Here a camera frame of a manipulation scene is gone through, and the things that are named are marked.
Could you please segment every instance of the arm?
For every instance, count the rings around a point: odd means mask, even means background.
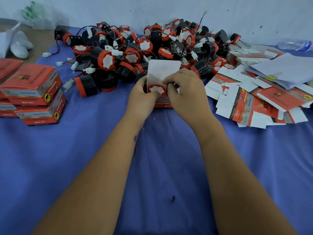
[[[180,94],[171,82],[181,86]],[[202,81],[181,69],[163,82],[168,83],[173,108],[198,139],[219,233],[296,234],[212,114]]]
[[[145,94],[145,81],[136,83],[121,121],[32,234],[113,234],[139,130],[160,96]]]

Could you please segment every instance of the plastic bottle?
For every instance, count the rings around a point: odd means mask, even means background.
[[[277,44],[279,49],[304,52],[313,50],[312,41],[301,39],[283,39]]]

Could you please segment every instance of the floor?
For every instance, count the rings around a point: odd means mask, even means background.
[[[0,19],[0,32],[4,32],[7,28],[12,28],[16,22],[7,19]],[[35,63],[42,53],[47,52],[52,45],[55,44],[53,31],[50,30],[34,30],[30,27],[23,26],[19,30],[24,31],[28,40],[34,45],[34,48],[29,51],[29,57],[23,59],[25,63]],[[7,53],[7,58],[18,59],[10,50]]]

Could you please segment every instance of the hand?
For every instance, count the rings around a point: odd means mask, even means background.
[[[203,82],[193,71],[182,68],[165,78],[162,83],[168,84],[167,95],[170,97],[172,107],[192,129],[198,122],[214,117]],[[180,94],[172,83],[180,86]]]
[[[147,82],[147,76],[138,80],[129,94],[125,115],[130,116],[139,125],[143,125],[151,114],[156,100],[160,97],[158,91],[144,93],[143,87]]]

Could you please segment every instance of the white wall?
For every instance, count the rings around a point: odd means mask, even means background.
[[[106,21],[129,25],[142,33],[146,25],[183,18],[202,23],[213,32],[224,29],[250,43],[276,44],[282,37],[313,40],[313,0],[33,0],[50,6],[73,27]],[[1,0],[0,18],[14,19],[29,0]]]

